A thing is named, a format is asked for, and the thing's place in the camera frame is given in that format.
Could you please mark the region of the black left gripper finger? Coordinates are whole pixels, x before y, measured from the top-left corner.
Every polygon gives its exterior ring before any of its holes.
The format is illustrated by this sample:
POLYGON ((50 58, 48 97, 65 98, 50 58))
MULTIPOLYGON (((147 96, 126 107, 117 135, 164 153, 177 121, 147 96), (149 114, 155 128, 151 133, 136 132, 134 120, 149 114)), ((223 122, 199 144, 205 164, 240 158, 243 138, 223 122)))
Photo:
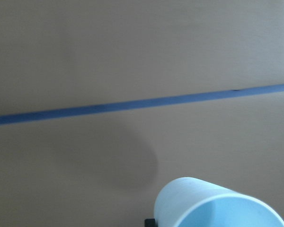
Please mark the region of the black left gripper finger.
POLYGON ((144 227, 157 227, 156 220, 154 218, 147 218, 144 220, 144 227))

